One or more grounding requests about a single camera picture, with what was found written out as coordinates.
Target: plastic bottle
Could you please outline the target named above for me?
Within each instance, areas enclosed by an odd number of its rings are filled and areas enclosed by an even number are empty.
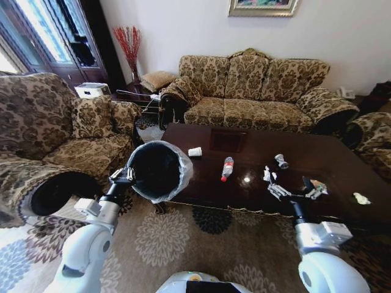
[[[226,182],[228,176],[231,175],[233,170],[233,159],[232,157],[227,157],[224,160],[224,168],[222,169],[222,174],[221,174],[221,181]]]

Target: floral armchair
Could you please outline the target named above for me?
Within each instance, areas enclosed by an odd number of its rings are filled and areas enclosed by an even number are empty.
[[[0,227],[50,214],[74,193],[101,192],[141,143],[140,115],[110,96],[80,99],[55,74],[0,77]]]
[[[375,112],[353,120],[342,141],[391,183],[391,114]]]
[[[273,59],[254,49],[230,57],[183,56],[180,78],[161,92],[161,128],[181,123],[331,134],[358,108],[318,87],[320,60]]]

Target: telephone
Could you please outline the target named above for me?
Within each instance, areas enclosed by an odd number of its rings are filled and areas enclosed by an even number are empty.
[[[344,99],[355,99],[356,96],[352,90],[347,90],[344,87],[339,87],[337,90],[337,95]]]

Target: white wall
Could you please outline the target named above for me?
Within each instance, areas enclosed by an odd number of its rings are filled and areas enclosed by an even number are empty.
[[[230,0],[100,1],[110,28],[141,30],[140,74],[177,73],[185,54],[225,56],[253,47],[274,57],[329,62],[324,86],[330,89],[344,85],[367,94],[391,79],[390,0],[301,0],[292,18],[227,17]]]

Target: throw pillow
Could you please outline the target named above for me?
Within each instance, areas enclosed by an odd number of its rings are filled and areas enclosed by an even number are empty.
[[[106,137],[112,134],[110,96],[73,100],[73,137]]]
[[[141,85],[151,92],[156,92],[167,84],[170,84],[175,78],[174,74],[166,71],[156,71],[141,76]]]

